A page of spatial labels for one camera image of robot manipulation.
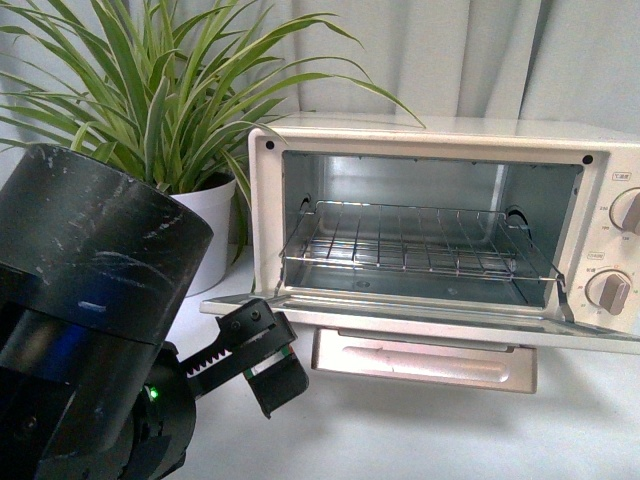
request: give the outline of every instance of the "screw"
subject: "screw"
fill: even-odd
[[[25,434],[32,433],[38,427],[38,419],[36,417],[27,417],[22,422],[21,429]]]
[[[34,416],[25,418],[20,427],[14,433],[14,437],[20,441],[26,441],[31,437],[31,434],[38,428],[38,419]]]

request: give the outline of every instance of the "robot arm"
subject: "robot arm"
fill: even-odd
[[[212,232],[152,187],[35,145],[0,190],[0,229],[0,478],[164,478],[196,398],[244,372],[269,416],[306,388],[295,334],[260,301],[178,361],[165,338]]]

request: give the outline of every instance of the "oven knob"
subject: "oven knob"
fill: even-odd
[[[616,227],[623,232],[640,235],[640,188],[624,192],[616,198],[609,211]]]
[[[587,284],[587,298],[611,315],[619,315],[631,290],[631,280],[624,273],[608,270],[599,273]]]

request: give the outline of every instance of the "oven door handle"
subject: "oven door handle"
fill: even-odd
[[[312,368],[428,383],[535,393],[535,348],[503,350],[427,345],[318,329]]]

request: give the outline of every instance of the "oven door glass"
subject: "oven door glass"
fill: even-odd
[[[469,310],[398,306],[312,295],[269,297],[245,294],[206,300],[204,313],[225,314],[252,298],[264,298],[294,323],[389,336],[408,335],[432,343],[452,340],[527,347],[555,347],[640,354],[640,337],[579,322]]]

